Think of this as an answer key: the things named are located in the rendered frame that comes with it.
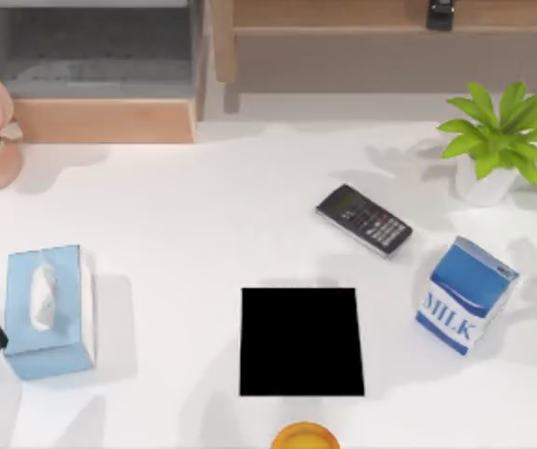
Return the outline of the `grey pierced drawer inside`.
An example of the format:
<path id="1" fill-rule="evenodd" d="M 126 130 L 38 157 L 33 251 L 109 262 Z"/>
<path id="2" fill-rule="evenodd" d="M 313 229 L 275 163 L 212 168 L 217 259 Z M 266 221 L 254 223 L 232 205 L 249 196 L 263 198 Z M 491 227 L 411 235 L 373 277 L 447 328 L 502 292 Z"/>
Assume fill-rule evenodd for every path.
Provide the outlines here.
<path id="1" fill-rule="evenodd" d="M 0 0 L 0 80 L 16 98 L 188 98 L 204 0 Z"/>

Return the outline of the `blue and white milk carton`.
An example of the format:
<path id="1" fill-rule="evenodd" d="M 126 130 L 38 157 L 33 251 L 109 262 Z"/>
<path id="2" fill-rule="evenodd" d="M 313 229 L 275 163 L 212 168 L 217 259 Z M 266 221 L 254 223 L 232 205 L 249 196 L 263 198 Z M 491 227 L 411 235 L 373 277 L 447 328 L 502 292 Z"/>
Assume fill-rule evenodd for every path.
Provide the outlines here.
<path id="1" fill-rule="evenodd" d="M 460 355 L 468 354 L 505 307 L 520 275 L 458 236 L 428 278 L 415 319 Z"/>

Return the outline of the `wooden open shelf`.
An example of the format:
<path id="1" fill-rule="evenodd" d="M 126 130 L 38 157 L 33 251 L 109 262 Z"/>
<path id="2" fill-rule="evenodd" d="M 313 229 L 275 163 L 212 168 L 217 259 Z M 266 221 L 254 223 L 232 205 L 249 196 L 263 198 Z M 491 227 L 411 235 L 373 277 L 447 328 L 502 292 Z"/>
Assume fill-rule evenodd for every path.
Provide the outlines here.
<path id="1" fill-rule="evenodd" d="M 209 0 L 216 78 L 230 94 L 443 94 L 470 80 L 537 90 L 537 0 Z"/>

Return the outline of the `orange round cup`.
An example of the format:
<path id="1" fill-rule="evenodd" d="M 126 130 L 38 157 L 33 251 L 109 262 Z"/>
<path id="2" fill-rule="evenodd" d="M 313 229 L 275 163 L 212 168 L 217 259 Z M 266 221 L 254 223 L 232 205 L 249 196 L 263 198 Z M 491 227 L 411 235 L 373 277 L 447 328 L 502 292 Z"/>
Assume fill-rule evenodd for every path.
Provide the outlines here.
<path id="1" fill-rule="evenodd" d="M 270 449 L 341 449 L 334 434 L 313 422 L 296 422 L 283 427 Z"/>

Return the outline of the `green plant in white pot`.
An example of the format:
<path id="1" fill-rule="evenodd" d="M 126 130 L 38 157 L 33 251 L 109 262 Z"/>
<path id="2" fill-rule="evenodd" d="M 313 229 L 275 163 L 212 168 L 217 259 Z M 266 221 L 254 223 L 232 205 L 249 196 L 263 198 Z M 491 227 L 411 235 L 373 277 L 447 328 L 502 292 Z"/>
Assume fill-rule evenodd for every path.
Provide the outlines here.
<path id="1" fill-rule="evenodd" d="M 483 85 L 470 82 L 468 89 L 468 97 L 447 100 L 467 117 L 438 126 L 454 137 L 442 158 L 457 161 L 458 196 L 490 207 L 509 194 L 519 177 L 537 185 L 537 93 L 528 94 L 525 83 L 517 81 L 504 89 L 495 107 Z"/>

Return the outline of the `flat black square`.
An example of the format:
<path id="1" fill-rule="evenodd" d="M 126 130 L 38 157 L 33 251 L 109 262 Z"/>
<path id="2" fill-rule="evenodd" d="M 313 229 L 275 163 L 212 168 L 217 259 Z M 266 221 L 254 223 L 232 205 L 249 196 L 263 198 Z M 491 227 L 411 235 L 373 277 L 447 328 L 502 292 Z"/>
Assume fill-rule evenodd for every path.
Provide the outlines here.
<path id="1" fill-rule="evenodd" d="M 242 288 L 239 394 L 364 396 L 356 290 Z"/>

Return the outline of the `light blue tissue box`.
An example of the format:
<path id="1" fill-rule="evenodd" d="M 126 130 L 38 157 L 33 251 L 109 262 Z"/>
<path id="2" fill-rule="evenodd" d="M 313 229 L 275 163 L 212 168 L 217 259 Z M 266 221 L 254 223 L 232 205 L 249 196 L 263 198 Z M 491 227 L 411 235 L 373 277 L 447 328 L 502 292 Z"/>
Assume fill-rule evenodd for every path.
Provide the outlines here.
<path id="1" fill-rule="evenodd" d="M 79 245 L 7 260 L 4 356 L 23 381 L 92 369 L 96 305 L 92 258 Z"/>

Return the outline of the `pale wooden drawer front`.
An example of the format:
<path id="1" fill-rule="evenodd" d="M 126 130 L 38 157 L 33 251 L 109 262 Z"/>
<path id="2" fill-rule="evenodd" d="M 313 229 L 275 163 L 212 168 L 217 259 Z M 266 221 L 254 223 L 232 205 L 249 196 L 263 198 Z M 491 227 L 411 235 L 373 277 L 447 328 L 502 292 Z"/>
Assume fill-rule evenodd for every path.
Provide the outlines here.
<path id="1" fill-rule="evenodd" d="M 29 143 L 191 143 L 192 98 L 17 98 L 14 118 Z"/>

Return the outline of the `black calculator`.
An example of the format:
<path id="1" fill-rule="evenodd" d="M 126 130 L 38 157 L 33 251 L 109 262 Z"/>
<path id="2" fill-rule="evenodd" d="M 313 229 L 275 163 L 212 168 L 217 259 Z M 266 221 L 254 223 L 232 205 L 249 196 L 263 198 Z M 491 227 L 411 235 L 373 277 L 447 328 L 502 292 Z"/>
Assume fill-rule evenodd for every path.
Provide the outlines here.
<path id="1" fill-rule="evenodd" d="M 348 184 L 336 188 L 315 210 L 382 257 L 393 255 L 414 232 L 396 215 Z"/>

